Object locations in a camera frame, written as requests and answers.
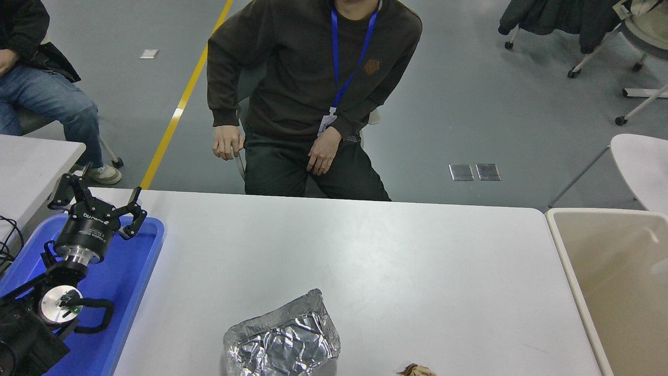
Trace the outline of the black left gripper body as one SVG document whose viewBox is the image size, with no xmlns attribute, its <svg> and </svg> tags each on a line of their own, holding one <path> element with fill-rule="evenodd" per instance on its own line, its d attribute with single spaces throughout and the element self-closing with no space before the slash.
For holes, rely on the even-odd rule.
<svg viewBox="0 0 668 376">
<path fill-rule="evenodd" d="M 120 220 L 119 216 L 112 215 L 114 205 L 96 202 L 92 206 L 94 211 L 85 202 L 72 205 L 53 246 L 57 255 L 65 257 L 69 250 L 79 247 L 91 251 L 93 259 L 105 258 L 114 233 L 120 228 Z"/>
</svg>

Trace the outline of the person's right hand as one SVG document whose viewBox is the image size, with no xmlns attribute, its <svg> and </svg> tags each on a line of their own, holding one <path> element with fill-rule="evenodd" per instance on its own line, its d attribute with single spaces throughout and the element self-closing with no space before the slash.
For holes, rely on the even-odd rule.
<svg viewBox="0 0 668 376">
<path fill-rule="evenodd" d="M 215 157 L 232 160 L 240 156 L 244 148 L 244 135 L 238 125 L 220 125 L 213 127 L 214 143 L 212 152 Z"/>
</svg>

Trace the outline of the person's left hand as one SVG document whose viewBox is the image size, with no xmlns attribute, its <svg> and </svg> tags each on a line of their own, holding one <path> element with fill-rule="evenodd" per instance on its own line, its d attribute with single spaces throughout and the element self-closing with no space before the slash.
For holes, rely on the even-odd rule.
<svg viewBox="0 0 668 376">
<path fill-rule="evenodd" d="M 342 136 L 334 127 L 325 129 L 308 153 L 307 171 L 315 175 L 328 173 L 341 141 Z"/>
</svg>

